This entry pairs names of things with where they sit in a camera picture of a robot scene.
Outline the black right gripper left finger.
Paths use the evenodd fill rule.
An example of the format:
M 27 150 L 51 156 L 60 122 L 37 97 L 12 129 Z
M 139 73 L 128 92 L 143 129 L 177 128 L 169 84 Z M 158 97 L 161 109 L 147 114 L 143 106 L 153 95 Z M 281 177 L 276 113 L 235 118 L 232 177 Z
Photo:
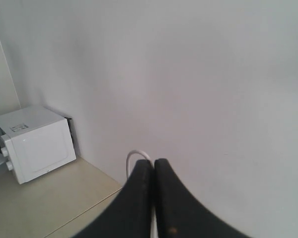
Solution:
M 153 167 L 138 160 L 110 205 L 75 238 L 149 238 L 152 218 Z

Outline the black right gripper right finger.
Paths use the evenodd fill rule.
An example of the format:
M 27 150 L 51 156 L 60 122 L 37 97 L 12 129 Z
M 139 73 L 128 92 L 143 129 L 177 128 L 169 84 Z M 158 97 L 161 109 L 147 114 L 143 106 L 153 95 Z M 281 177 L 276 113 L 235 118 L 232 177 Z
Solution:
M 160 238 L 246 238 L 203 206 L 167 159 L 154 162 L 155 213 Z

